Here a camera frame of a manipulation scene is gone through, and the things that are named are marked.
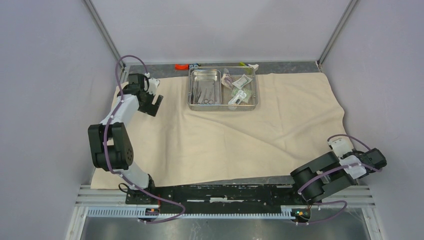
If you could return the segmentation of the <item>wire mesh steel basket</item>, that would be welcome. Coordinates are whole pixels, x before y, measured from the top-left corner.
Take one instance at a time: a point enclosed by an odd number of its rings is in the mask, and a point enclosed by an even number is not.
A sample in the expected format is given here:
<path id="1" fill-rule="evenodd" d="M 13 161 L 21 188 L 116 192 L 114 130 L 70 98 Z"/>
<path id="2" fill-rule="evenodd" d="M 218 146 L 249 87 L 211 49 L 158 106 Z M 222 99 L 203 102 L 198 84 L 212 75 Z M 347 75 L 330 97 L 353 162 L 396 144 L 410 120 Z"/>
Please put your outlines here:
<path id="1" fill-rule="evenodd" d="M 228 73 L 232 76 L 234 81 L 238 80 L 243 74 L 246 74 L 248 77 L 252 78 L 252 81 L 245 85 L 243 89 L 248 89 L 252 91 L 252 96 L 248 104 L 238 104 L 238 105 L 229 105 L 228 102 L 232 98 L 231 93 L 233 89 L 226 88 L 221 84 L 221 104 L 218 105 L 191 105 L 188 104 L 188 94 L 189 94 L 189 75 L 194 69 L 215 69 L 221 72 L 221 78 L 224 73 Z M 187 87 L 187 104 L 192 111 L 198 112 L 236 112 L 236 111 L 252 111 L 256 108 L 259 103 L 259 90 L 257 84 L 257 78 L 255 71 L 250 67 L 244 66 L 200 66 L 198 68 L 192 68 L 188 72 L 188 87 Z"/>

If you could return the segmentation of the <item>dark packet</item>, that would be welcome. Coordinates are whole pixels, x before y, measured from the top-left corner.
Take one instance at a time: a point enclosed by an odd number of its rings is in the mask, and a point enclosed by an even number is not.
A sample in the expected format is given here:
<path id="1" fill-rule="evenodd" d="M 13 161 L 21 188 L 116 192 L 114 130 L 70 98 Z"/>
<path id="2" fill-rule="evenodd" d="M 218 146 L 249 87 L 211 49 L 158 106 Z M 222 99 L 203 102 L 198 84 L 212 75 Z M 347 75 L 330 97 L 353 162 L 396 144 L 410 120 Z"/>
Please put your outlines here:
<path id="1" fill-rule="evenodd" d="M 221 84 L 224 85 L 228 89 L 232 89 L 234 87 L 233 86 L 234 81 L 235 80 L 233 79 L 233 77 L 229 73 L 224 73 L 221 77 Z"/>

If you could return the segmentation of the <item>beige cloth wrap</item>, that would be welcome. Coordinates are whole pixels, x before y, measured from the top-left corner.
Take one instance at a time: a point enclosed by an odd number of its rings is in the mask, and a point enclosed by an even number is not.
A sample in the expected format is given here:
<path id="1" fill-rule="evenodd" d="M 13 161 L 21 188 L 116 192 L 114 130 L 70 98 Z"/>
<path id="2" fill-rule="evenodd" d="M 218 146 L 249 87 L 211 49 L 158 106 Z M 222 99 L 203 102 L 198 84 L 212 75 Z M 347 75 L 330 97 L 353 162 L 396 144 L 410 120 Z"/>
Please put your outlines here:
<path id="1" fill-rule="evenodd" d="M 186 77 L 163 78 L 155 117 L 136 112 L 126 126 L 134 164 L 158 187 L 287 176 L 327 153 L 328 137 L 345 132 L 344 110 L 327 76 L 257 76 L 251 111 L 194 111 Z"/>

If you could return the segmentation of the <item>green white brush tool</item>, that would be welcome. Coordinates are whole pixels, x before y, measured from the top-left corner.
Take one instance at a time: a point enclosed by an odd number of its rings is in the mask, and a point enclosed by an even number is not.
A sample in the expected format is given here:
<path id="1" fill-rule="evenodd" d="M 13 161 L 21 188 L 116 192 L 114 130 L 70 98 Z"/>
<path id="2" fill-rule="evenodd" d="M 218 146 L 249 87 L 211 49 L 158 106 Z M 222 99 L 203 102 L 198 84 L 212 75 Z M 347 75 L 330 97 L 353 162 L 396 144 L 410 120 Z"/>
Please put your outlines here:
<path id="1" fill-rule="evenodd" d="M 242 67 L 252 68 L 255 72 L 259 69 L 258 64 L 249 64 L 249 63 L 239 62 L 239 65 L 242 66 Z"/>

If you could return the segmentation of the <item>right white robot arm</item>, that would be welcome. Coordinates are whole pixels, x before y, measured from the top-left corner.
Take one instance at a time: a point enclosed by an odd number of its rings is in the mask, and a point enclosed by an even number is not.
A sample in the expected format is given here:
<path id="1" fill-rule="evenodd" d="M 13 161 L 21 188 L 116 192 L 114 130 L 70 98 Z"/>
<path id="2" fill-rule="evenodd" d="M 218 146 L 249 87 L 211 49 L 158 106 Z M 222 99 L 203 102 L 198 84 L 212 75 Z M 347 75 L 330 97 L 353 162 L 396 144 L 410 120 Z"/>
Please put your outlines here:
<path id="1" fill-rule="evenodd" d="M 386 157 L 376 148 L 366 152 L 352 149 L 341 157 L 329 151 L 290 173 L 294 185 L 288 196 L 295 204 L 306 201 L 312 205 L 386 166 Z"/>

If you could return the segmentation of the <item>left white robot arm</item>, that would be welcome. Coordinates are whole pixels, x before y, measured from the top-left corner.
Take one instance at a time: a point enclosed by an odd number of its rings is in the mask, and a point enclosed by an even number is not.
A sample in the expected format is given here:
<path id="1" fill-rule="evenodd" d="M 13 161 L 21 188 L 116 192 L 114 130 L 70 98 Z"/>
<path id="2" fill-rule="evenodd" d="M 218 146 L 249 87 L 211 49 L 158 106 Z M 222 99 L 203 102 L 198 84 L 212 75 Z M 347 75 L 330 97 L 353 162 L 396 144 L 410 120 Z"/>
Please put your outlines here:
<path id="1" fill-rule="evenodd" d="M 92 163 L 95 168 L 119 176 L 131 190 L 138 190 L 138 197 L 145 204 L 157 198 L 152 177 L 135 162 L 127 125 L 135 113 L 155 117 L 163 100 L 157 95 L 160 81 L 150 73 L 128 75 L 128 84 L 118 86 L 116 102 L 108 115 L 98 124 L 88 127 L 88 139 Z"/>

